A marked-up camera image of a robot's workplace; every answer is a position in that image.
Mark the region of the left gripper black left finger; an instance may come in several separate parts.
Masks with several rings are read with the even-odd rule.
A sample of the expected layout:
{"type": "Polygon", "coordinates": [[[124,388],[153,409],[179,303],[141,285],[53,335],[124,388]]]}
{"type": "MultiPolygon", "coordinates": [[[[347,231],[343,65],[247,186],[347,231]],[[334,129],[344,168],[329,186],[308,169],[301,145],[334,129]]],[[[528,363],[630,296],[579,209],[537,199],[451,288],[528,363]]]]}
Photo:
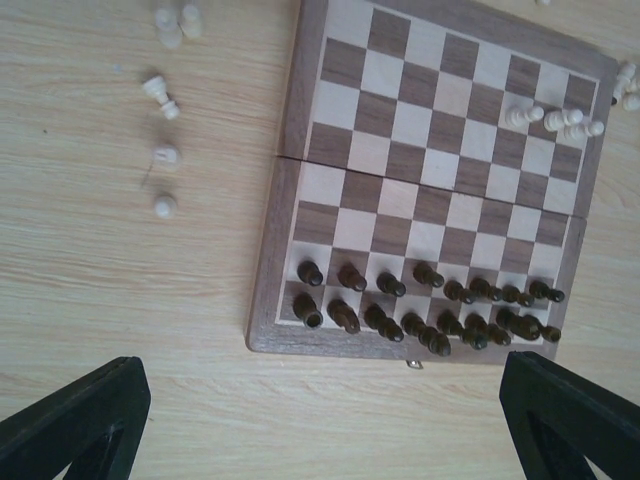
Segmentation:
{"type": "Polygon", "coordinates": [[[150,403],[142,360],[115,358],[1,422],[1,477],[127,479],[150,403]]]}

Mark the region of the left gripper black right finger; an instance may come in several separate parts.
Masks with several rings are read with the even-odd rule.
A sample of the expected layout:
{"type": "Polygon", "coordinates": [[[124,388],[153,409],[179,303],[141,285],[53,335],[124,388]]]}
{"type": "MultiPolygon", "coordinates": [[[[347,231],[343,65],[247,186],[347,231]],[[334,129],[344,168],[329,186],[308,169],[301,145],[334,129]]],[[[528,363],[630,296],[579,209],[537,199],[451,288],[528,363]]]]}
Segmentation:
{"type": "Polygon", "coordinates": [[[507,356],[499,399],[528,479],[639,477],[639,406],[535,352],[507,356]]]}

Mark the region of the dark chess piece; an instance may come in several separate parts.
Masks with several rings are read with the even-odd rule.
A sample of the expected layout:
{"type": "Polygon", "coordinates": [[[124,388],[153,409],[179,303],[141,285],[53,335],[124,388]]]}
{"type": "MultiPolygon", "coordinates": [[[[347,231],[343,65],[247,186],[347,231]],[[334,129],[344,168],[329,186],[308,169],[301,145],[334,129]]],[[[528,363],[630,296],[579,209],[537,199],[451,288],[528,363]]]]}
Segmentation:
{"type": "Polygon", "coordinates": [[[319,267],[312,260],[304,260],[297,267],[297,275],[299,279],[312,287],[322,284],[324,276],[319,267]]]}
{"type": "Polygon", "coordinates": [[[511,344],[511,336],[506,330],[500,328],[495,323],[488,323],[477,313],[470,313],[466,317],[464,325],[466,328],[486,336],[496,345],[506,347],[511,344]]]}
{"type": "Polygon", "coordinates": [[[562,290],[552,288],[541,280],[535,280],[530,284],[529,294],[535,299],[546,299],[555,303],[565,300],[565,293],[562,290]]]}
{"type": "Polygon", "coordinates": [[[305,327],[317,329],[323,324],[323,316],[314,299],[307,293],[297,295],[293,302],[294,315],[305,327]]]}
{"type": "Polygon", "coordinates": [[[360,332],[360,322],[355,311],[342,299],[333,299],[327,306],[330,318],[349,334],[360,332]]]}
{"type": "Polygon", "coordinates": [[[541,335],[539,320],[536,317],[529,314],[517,315],[507,308],[501,308],[498,311],[496,323],[499,327],[527,341],[535,341],[541,335]]]}
{"type": "Polygon", "coordinates": [[[492,285],[482,277],[474,278],[469,284],[469,289],[478,298],[486,298],[493,302],[501,301],[503,299],[502,289],[495,285],[492,285]]]}
{"type": "Polygon", "coordinates": [[[341,267],[338,273],[338,280],[342,286],[356,292],[363,292],[367,287],[365,277],[351,263],[341,267]]]}
{"type": "Polygon", "coordinates": [[[364,313],[366,325],[378,332],[378,334],[392,342],[401,342],[404,333],[401,327],[385,314],[378,304],[371,304],[364,313]]]}
{"type": "Polygon", "coordinates": [[[443,292],[448,299],[460,301],[464,304],[473,304],[477,300],[477,295],[472,290],[465,288],[457,280],[447,281],[443,292]]]}
{"type": "Polygon", "coordinates": [[[416,313],[406,313],[401,319],[401,328],[408,335],[416,337],[419,343],[432,354],[440,357],[447,357],[451,354],[451,344],[448,337],[435,327],[428,326],[416,313]]]}
{"type": "Polygon", "coordinates": [[[440,332],[449,336],[458,337],[464,344],[479,351],[488,346],[487,337],[473,329],[465,328],[451,310],[442,311],[436,321],[440,332]]]}
{"type": "Polygon", "coordinates": [[[502,300],[507,303],[518,304],[522,307],[531,307],[535,298],[514,285],[505,285],[502,288],[502,300]]]}
{"type": "Polygon", "coordinates": [[[378,289],[385,294],[400,298],[406,294],[406,286],[388,271],[382,272],[376,279],[378,289]]]}
{"type": "Polygon", "coordinates": [[[523,319],[526,320],[528,323],[534,325],[537,331],[540,333],[540,336],[544,340],[551,342],[553,344],[556,344],[560,341],[561,330],[558,329],[557,327],[543,325],[537,317],[530,314],[524,315],[523,319]]]}
{"type": "Polygon", "coordinates": [[[432,288],[440,288],[444,285],[444,277],[425,261],[416,264],[413,277],[418,283],[432,288]]]}

